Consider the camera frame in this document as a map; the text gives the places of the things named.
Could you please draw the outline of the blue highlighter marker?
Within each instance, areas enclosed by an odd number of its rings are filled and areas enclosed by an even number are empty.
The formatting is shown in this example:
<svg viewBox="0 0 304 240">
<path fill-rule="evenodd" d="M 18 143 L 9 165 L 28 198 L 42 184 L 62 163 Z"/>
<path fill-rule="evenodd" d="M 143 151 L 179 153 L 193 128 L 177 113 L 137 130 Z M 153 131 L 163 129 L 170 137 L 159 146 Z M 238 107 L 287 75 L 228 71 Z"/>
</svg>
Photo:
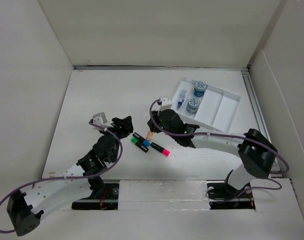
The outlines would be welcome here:
<svg viewBox="0 0 304 240">
<path fill-rule="evenodd" d="M 149 147 L 150 146 L 150 142 L 148 140 L 146 140 L 144 137 L 142 137 L 141 135 L 139 135 L 137 132 L 134 132 L 132 134 L 132 136 L 134 138 L 136 138 L 139 142 L 141 142 L 145 147 Z"/>
</svg>

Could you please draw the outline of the green highlighter marker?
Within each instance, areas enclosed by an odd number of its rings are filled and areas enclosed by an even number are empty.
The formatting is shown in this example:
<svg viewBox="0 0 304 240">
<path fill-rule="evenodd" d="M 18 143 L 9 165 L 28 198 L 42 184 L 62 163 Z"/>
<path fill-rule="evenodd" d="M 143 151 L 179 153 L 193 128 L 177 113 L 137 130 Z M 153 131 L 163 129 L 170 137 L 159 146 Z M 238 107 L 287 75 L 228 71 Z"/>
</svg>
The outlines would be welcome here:
<svg viewBox="0 0 304 240">
<path fill-rule="evenodd" d="M 136 139 L 135 137 L 133 137 L 131 139 L 131 142 L 136 145 L 140 150 L 142 150 L 143 152 L 147 153 L 149 151 L 149 149 L 144 146 L 144 144 L 142 142 L 140 142 L 138 139 Z"/>
</svg>

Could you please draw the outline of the pink highlighter marker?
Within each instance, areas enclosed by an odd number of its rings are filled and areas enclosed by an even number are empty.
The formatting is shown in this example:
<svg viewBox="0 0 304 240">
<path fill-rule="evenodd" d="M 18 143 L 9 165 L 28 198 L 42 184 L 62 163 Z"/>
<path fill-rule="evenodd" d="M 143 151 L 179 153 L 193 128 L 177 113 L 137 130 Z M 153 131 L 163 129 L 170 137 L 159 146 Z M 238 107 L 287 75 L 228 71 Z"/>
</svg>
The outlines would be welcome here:
<svg viewBox="0 0 304 240">
<path fill-rule="evenodd" d="M 151 146 L 153 149 L 155 149 L 156 151 L 158 151 L 159 153 L 161 153 L 161 154 L 162 154 L 163 156 L 165 156 L 165 157 L 168 157 L 168 156 L 170 155 L 170 151 L 169 151 L 169 150 L 167 150 L 167 149 L 161 147 L 160 145 L 158 145 L 158 144 L 156 144 L 156 143 L 154 143 L 154 142 L 152 142 L 152 143 L 150 144 L 150 146 Z"/>
</svg>

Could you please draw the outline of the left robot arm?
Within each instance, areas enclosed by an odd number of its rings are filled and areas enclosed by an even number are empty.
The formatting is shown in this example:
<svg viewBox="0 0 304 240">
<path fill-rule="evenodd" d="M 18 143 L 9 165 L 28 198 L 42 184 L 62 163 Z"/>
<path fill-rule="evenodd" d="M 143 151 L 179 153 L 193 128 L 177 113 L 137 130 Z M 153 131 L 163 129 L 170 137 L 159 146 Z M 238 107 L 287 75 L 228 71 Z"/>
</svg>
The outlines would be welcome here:
<svg viewBox="0 0 304 240">
<path fill-rule="evenodd" d="M 58 177 L 48 179 L 35 189 L 15 190 L 9 195 L 7 213 L 18 237 L 35 230 L 47 216 L 79 199 L 99 198 L 105 183 L 101 174 L 120 160 L 121 139 L 133 133 L 132 117 L 114 117 L 107 123 L 103 113 L 94 115 L 89 124 L 102 134 L 91 150 Z"/>
</svg>

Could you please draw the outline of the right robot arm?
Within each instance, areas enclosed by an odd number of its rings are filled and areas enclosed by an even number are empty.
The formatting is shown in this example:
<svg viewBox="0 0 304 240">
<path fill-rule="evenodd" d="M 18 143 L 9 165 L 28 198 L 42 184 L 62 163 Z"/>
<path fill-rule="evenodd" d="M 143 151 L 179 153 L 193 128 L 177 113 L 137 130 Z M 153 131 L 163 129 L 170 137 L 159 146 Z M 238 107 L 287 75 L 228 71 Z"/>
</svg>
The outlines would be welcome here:
<svg viewBox="0 0 304 240">
<path fill-rule="evenodd" d="M 229 197 L 235 197 L 254 179 L 266 179 L 272 173 L 277 149 L 256 129 L 244 135 L 202 131 L 196 124 L 184 123 L 172 109 L 151 110 L 147 122 L 154 133 L 163 132 L 182 147 L 211 149 L 229 153 L 241 159 L 231 170 L 221 187 Z"/>
</svg>

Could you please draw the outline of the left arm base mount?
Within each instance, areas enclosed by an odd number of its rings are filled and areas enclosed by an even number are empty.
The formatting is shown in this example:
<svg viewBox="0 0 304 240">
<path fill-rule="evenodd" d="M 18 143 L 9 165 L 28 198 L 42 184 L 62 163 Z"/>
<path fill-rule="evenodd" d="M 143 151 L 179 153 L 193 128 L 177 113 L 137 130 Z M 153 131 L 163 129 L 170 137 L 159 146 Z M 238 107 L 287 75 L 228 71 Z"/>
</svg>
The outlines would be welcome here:
<svg viewBox="0 0 304 240">
<path fill-rule="evenodd" d="M 90 196 L 74 201 L 73 210 L 78 211 L 109 211 L 117 210 L 120 193 L 119 180 L 101 180 L 102 185 L 91 191 Z"/>
</svg>

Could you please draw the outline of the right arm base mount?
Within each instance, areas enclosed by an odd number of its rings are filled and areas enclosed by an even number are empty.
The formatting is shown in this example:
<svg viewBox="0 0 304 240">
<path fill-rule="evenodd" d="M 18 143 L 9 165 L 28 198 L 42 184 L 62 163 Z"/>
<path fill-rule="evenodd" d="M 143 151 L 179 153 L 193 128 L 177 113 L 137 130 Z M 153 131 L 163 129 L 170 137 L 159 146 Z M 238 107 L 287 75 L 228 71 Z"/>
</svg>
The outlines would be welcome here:
<svg viewBox="0 0 304 240">
<path fill-rule="evenodd" d="M 207 180 L 205 196 L 210 210 L 254 210 L 256 208 L 250 183 L 237 190 L 227 180 Z"/>
</svg>

